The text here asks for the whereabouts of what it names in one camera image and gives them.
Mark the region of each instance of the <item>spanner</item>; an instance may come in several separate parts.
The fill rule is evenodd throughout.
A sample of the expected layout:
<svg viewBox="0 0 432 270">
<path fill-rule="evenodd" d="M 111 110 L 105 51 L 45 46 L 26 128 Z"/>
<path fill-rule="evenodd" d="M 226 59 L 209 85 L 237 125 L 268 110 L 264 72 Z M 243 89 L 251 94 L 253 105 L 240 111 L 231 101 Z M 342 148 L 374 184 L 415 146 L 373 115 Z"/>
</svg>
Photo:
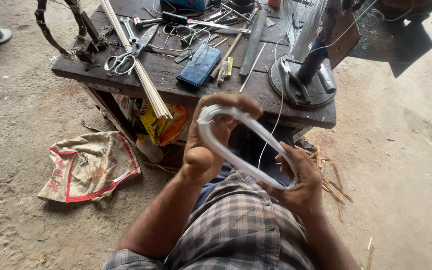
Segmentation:
<svg viewBox="0 0 432 270">
<path fill-rule="evenodd" d="M 129 34 L 129 39 L 128 40 L 129 40 L 129 42 L 130 43 L 136 42 L 136 44 L 138 44 L 139 38 L 135 37 L 135 34 L 133 34 L 133 30 L 131 29 L 131 26 L 129 25 L 129 21 L 130 21 L 129 17 L 121 17 L 119 20 L 126 27 L 126 31 L 128 31 L 128 34 Z"/>
</svg>

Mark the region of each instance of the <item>blue phone case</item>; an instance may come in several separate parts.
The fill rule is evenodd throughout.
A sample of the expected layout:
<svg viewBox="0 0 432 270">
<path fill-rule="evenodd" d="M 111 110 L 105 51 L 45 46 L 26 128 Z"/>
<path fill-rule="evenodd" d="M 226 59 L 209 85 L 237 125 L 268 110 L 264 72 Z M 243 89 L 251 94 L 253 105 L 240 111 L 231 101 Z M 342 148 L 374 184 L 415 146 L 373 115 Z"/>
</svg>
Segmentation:
<svg viewBox="0 0 432 270">
<path fill-rule="evenodd" d="M 184 65 L 183 69 L 181 69 L 176 76 L 176 79 L 180 82 L 200 88 L 209 74 L 213 72 L 222 54 L 223 52 L 217 48 L 210 46 L 206 46 L 205 48 L 204 45 L 199 46 L 199 49 L 193 55 L 192 59 Z"/>
</svg>

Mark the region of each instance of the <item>sack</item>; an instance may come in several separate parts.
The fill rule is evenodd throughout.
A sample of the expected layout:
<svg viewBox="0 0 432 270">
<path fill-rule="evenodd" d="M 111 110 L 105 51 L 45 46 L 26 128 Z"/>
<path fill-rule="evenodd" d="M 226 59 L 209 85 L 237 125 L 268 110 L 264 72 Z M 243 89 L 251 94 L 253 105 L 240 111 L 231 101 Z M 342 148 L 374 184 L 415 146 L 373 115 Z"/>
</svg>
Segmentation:
<svg viewBox="0 0 432 270">
<path fill-rule="evenodd" d="M 58 142 L 49 150 L 54 170 L 37 195 L 42 200 L 97 201 L 141 172 L 121 132 L 86 134 Z"/>
</svg>

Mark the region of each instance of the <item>wooden table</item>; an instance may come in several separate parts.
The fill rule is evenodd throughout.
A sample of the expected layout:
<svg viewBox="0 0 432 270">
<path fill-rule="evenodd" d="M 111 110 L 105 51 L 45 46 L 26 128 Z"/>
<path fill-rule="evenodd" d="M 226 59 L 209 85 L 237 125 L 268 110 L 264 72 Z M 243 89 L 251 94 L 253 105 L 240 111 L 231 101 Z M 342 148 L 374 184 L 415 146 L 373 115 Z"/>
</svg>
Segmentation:
<svg viewBox="0 0 432 270">
<path fill-rule="evenodd" d="M 143 1 L 144 5 L 148 9 L 152 10 L 153 1 Z M 141 19 L 152 19 L 148 12 L 143 9 L 141 0 L 112 0 L 110 2 L 118 18 L 121 16 L 132 17 L 136 14 Z M 159 11 L 161 10 L 159 1 L 156 1 L 156 9 Z M 275 12 L 270 13 L 268 17 L 275 22 L 276 25 L 271 28 L 265 28 L 262 34 L 258 50 L 261 49 L 264 42 L 267 44 L 244 88 L 244 93 L 253 99 L 260 101 L 261 106 L 264 108 L 264 117 L 267 118 L 269 122 L 274 122 L 279 114 L 281 97 L 271 87 L 266 67 L 268 69 L 271 68 L 271 65 L 275 61 L 274 50 L 276 50 L 276 43 L 280 39 L 285 39 L 286 34 L 283 26 L 279 23 L 280 18 L 277 9 Z M 110 24 L 101 7 L 94 12 L 91 16 L 91 20 L 98 31 L 101 31 L 105 25 Z M 242 25 L 243 22 L 235 26 L 242 27 Z M 133 23 L 131 23 L 131 27 L 133 28 L 135 35 L 139 38 L 149 28 L 146 26 L 141 31 L 137 31 Z M 230 38 L 231 41 L 234 40 L 234 37 L 237 34 L 227 30 L 219 30 L 218 32 L 221 33 L 222 38 Z M 163 48 L 164 42 L 167 38 L 167 36 L 163 34 L 163 25 L 159 26 L 159 34 L 160 35 L 156 34 L 154 36 L 150 44 Z M 115 31 L 111 35 L 111 38 L 119 40 Z M 243 55 L 248 45 L 248 40 L 248 36 L 242 38 L 231 55 L 231 57 L 234 58 L 233 75 L 231 78 L 227 78 L 224 83 L 219 85 L 215 80 L 207 81 L 205 83 L 206 85 L 197 91 L 188 88 L 176 80 L 177 74 L 188 60 L 176 64 L 174 62 L 175 58 L 165 58 L 162 50 L 151 49 L 149 47 L 145 48 L 145 52 L 140 55 L 139 59 L 158 89 L 163 101 L 174 105 L 195 108 L 202 96 L 214 94 L 216 92 L 239 92 L 244 80 L 237 74 L 239 73 L 239 67 L 243 61 Z M 221 41 L 221 39 L 216 38 L 210 42 L 210 44 L 216 44 L 219 43 L 219 41 Z M 166 47 L 177 50 L 183 49 L 180 40 L 174 37 L 169 39 Z M 223 51 L 223 54 L 225 54 L 228 48 L 229 46 L 227 43 L 218 47 L 218 49 Z M 278 45 L 276 52 L 277 56 L 283 55 L 284 52 L 287 53 L 288 48 L 288 46 Z M 69 61 L 63 59 L 63 57 L 59 57 L 57 62 L 54 64 L 52 71 L 59 77 L 79 81 L 85 91 L 91 96 L 95 103 L 101 107 L 117 128 L 135 141 L 137 131 L 129 123 L 126 117 L 124 117 L 111 93 L 128 95 L 141 99 L 145 99 L 146 95 L 139 79 L 134 74 L 132 76 L 120 77 L 107 76 L 108 72 L 104 70 L 104 62 L 110 56 L 111 52 L 121 54 L 123 49 L 113 49 L 112 47 L 109 47 L 98 53 L 94 64 L 88 65 L 83 64 L 79 60 Z M 167 53 L 174 56 L 179 56 L 181 54 L 180 52 L 171 51 L 167 51 Z M 279 123 L 284 126 L 295 127 L 294 134 L 296 136 L 302 136 L 312 127 L 331 129 L 336 125 L 336 108 L 334 101 L 324 107 L 314 108 L 311 110 L 292 108 L 285 102 Z"/>
</svg>

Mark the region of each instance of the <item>plastic bottle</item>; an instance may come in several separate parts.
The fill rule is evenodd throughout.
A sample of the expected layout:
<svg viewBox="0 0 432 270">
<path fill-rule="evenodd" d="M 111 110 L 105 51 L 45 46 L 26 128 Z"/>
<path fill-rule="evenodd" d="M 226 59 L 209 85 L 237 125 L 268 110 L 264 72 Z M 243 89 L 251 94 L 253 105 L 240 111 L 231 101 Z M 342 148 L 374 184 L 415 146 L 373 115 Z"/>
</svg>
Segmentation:
<svg viewBox="0 0 432 270">
<path fill-rule="evenodd" d="M 163 151 L 159 146 L 153 144 L 149 135 L 138 135 L 136 147 L 154 164 L 158 164 L 163 160 Z"/>
</svg>

